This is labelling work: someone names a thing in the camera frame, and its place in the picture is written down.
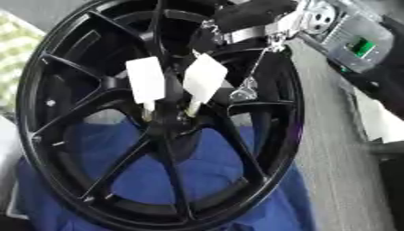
checkered cloth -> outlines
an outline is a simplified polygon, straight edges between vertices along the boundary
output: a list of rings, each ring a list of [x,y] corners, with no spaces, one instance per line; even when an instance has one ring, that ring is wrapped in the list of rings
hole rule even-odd
[[[0,114],[12,113],[23,67],[44,32],[0,10]]]

white block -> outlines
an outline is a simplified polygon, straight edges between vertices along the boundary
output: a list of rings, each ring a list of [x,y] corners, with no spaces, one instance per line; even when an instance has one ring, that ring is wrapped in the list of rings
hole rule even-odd
[[[206,104],[222,86],[227,68],[207,54],[202,54],[185,72],[184,89],[194,101]]]
[[[165,78],[157,57],[129,60],[126,69],[136,104],[165,97]]]

gray table surface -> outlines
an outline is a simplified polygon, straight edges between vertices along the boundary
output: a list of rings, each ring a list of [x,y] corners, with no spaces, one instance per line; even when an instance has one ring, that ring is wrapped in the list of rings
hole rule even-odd
[[[86,0],[0,0],[0,7],[48,31]],[[370,2],[396,17],[402,5]],[[394,230],[376,161],[353,124],[339,77],[317,52],[294,42],[294,59],[307,104],[307,124],[298,155],[319,230]]]

blue fabric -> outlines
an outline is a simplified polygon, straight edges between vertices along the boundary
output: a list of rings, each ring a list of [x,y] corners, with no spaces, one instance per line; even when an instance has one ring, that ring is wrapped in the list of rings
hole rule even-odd
[[[250,148],[253,130],[240,132]],[[71,150],[85,172],[93,179],[124,153],[139,137],[129,123],[119,125],[81,125],[71,132]],[[213,130],[204,130],[200,145],[191,158],[179,165],[190,199],[200,199],[226,188],[243,175],[242,163],[228,144]],[[101,231],[67,211],[42,186],[36,172],[26,162],[18,167],[23,209],[39,231]],[[150,156],[141,158],[113,185],[113,192],[123,198],[151,204],[174,202],[170,182],[162,165]],[[279,187],[261,205],[239,217],[222,230],[242,231],[313,231],[307,192],[295,166],[290,168]]]

wheel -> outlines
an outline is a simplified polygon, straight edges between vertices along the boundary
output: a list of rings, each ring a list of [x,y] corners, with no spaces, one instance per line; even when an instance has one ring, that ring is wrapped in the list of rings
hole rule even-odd
[[[265,46],[263,38],[217,47],[211,55],[229,68],[227,87],[196,118],[182,112],[189,94],[180,87],[181,65],[199,25],[226,2],[205,0],[95,1],[63,20],[43,40],[23,73],[17,119],[30,164],[61,203],[91,222],[113,230],[195,231],[219,227],[264,201],[296,155],[304,124],[302,90],[290,51],[269,53],[256,76],[257,100],[229,102]],[[167,97],[152,122],[133,102],[125,62],[157,56],[167,79]],[[114,109],[141,135],[97,178],[83,171],[69,148],[72,127],[99,111]],[[248,116],[249,148],[234,117]],[[225,189],[192,199],[179,165],[211,129],[234,150],[242,169]],[[172,204],[126,199],[114,182],[149,156],[166,171]]]

